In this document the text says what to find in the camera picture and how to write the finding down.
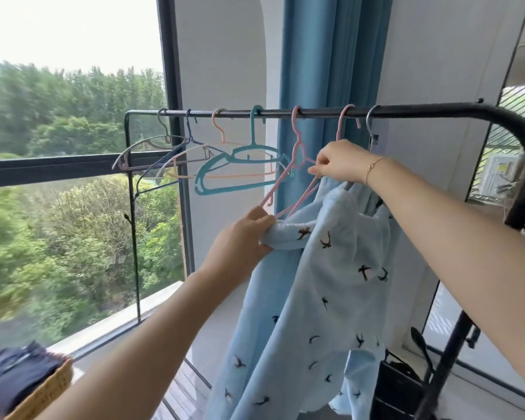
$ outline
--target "curtain fold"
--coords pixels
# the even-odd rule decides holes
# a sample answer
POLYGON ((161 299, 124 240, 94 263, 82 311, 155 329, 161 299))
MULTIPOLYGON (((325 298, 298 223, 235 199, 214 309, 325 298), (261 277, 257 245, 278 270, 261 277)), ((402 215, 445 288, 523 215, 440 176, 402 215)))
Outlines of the curtain fold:
MULTIPOLYGON (((280 109, 372 106, 377 98, 392 0, 285 0, 280 109)), ((315 159, 336 135, 336 120, 300 120, 315 159)), ((345 121, 346 137, 362 146, 367 134, 345 121)), ((280 120, 278 148, 292 153, 295 134, 280 120)), ((280 185, 275 211, 295 203, 312 180, 307 168, 280 185)))

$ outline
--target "bracelet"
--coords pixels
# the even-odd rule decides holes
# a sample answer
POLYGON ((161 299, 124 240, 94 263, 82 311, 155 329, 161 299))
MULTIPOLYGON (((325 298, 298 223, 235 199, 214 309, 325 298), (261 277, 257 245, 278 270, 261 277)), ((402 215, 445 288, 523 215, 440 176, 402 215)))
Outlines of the bracelet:
POLYGON ((370 171, 372 170, 372 168, 375 166, 375 164, 377 162, 379 162, 380 160, 382 159, 385 159, 385 156, 381 156, 377 161, 373 161, 372 163, 370 163, 370 166, 368 166, 368 171, 365 175, 365 181, 364 181, 364 184, 367 185, 367 178, 370 176, 370 171))

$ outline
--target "dark folded clothes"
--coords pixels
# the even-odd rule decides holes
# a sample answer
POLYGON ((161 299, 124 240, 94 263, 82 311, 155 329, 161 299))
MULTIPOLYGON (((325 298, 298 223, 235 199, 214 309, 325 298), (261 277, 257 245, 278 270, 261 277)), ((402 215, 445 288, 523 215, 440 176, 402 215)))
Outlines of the dark folded clothes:
POLYGON ((24 348, 0 351, 0 417, 11 413, 61 365, 61 357, 50 354, 36 342, 24 348))

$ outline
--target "hand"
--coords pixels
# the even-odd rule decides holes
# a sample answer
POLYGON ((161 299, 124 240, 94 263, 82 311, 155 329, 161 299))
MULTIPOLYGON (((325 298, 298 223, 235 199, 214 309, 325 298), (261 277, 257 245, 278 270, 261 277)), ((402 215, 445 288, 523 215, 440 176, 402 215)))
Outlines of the hand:
POLYGON ((272 250, 259 240, 275 223, 276 217, 262 207, 253 208, 216 237, 200 270, 238 286, 272 250))
POLYGON ((317 155, 317 164, 307 171, 339 181, 363 183, 368 166, 380 157, 348 140, 332 141, 321 149, 317 155))

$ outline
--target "metal grille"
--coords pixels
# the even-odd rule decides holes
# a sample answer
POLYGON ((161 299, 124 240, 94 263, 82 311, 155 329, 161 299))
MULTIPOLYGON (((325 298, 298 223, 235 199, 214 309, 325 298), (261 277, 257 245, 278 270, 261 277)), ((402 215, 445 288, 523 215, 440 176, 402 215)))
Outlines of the metal grille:
MULTIPOLYGON (((500 103, 498 105, 525 117, 525 85, 519 85, 517 87, 505 87, 502 90, 502 97, 500 98, 500 103)), ((515 155, 521 152, 521 145, 515 136, 499 125, 490 125, 488 140, 486 141, 480 163, 474 175, 469 198, 482 200, 484 202, 498 204, 501 203, 501 199, 485 197, 479 194, 480 179, 482 177, 484 167, 490 155, 494 153, 515 155)))

